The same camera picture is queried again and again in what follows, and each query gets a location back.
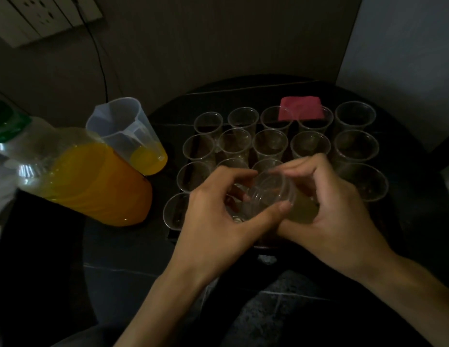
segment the plastic pitcher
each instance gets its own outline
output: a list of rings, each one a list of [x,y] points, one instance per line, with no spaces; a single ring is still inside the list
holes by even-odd
[[[168,156],[138,100],[125,97],[100,104],[86,123],[143,175],[163,169]]]

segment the left hand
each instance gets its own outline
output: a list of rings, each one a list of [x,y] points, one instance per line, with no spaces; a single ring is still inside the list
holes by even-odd
[[[183,228],[166,271],[191,275],[198,285],[208,285],[249,249],[265,232],[289,213],[288,201],[278,202],[249,221],[234,223],[225,207],[232,195],[248,196],[234,186],[251,186],[257,171],[218,167],[191,192]]]

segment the right hand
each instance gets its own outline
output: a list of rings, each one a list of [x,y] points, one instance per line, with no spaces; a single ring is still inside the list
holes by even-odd
[[[396,258],[374,226],[358,190],[340,179],[326,155],[316,154],[277,167],[301,188],[312,189],[320,211],[312,224],[285,219],[280,236],[305,247],[322,262],[345,276],[365,283]]]

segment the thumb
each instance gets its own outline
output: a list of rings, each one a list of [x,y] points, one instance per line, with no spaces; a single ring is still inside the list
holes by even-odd
[[[319,237],[318,232],[313,230],[312,224],[300,224],[288,219],[284,219],[279,224],[277,234],[306,249],[312,247]]]
[[[251,220],[245,222],[246,233],[251,237],[252,241],[255,241],[271,228],[277,227],[291,208],[292,205],[289,201],[272,204]]]

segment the green bottle cap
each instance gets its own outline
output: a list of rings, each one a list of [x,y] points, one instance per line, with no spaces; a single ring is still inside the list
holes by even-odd
[[[29,116],[14,111],[0,100],[0,143],[17,136],[30,122]]]

